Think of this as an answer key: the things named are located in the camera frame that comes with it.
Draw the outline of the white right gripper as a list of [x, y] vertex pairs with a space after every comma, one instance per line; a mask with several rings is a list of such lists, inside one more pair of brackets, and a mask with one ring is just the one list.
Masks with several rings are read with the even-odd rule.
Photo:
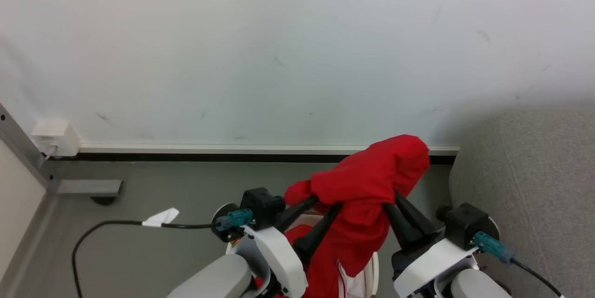
[[438, 233], [432, 222], [398, 192], [395, 204], [383, 203], [382, 208], [401, 249], [392, 255], [396, 296], [453, 298], [454, 278], [463, 270], [478, 270], [474, 257], [478, 247], [466, 251], [447, 238], [435, 239]]

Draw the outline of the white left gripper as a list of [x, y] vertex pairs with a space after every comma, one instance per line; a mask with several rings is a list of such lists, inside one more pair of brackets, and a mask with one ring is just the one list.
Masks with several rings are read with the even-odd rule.
[[228, 243], [226, 253], [242, 256], [251, 274], [262, 279], [258, 289], [245, 291], [240, 298], [275, 298], [278, 294], [302, 298], [308, 288], [303, 264], [310, 263], [343, 203], [332, 205], [307, 234], [295, 239], [294, 248], [282, 232], [318, 203], [317, 196], [310, 196], [291, 205], [277, 216], [274, 227], [257, 231], [244, 225], [244, 236], [235, 244]]

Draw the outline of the red garment with white cuff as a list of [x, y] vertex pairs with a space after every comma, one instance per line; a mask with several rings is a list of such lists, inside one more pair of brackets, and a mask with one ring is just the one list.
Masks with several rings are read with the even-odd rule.
[[340, 270], [348, 277], [358, 275], [389, 234], [390, 222], [382, 205], [394, 204], [396, 193], [408, 196], [429, 166], [426, 144], [418, 137], [400, 135], [374, 143], [286, 190], [288, 205], [317, 196], [315, 210], [320, 213], [342, 203], [307, 266], [303, 298], [340, 297], [344, 292]]

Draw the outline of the white laundry basket brown rim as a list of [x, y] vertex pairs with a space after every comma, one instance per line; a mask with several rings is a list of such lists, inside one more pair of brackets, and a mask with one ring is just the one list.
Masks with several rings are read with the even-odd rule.
[[[292, 229], [299, 225], [315, 226], [323, 216], [314, 211], [307, 211], [289, 226]], [[346, 275], [344, 268], [339, 266], [340, 278], [339, 298], [377, 298], [377, 290], [380, 281], [380, 261], [378, 253], [372, 254], [366, 267], [355, 277]]]

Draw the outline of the white and black baseboard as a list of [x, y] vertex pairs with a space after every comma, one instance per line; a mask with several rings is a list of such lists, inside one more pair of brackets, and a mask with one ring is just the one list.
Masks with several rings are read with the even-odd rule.
[[338, 163], [366, 146], [223, 144], [81, 144], [87, 162]]

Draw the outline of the grey fabric sofa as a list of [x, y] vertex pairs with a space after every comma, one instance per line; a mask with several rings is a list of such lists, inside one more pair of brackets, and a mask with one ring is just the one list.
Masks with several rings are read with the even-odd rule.
[[449, 188], [565, 298], [595, 298], [595, 109], [513, 110], [481, 124]]

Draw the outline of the grey metal foot bar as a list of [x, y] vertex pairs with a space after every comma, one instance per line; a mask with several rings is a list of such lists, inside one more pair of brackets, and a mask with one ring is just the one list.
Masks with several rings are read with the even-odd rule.
[[122, 186], [121, 179], [63, 179], [57, 186], [57, 194], [117, 197]]

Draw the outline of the white wall socket box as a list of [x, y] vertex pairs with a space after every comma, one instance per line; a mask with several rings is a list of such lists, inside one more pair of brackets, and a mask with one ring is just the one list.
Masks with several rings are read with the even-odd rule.
[[40, 152], [58, 157], [74, 157], [79, 153], [81, 137], [65, 119], [42, 119], [30, 133]]

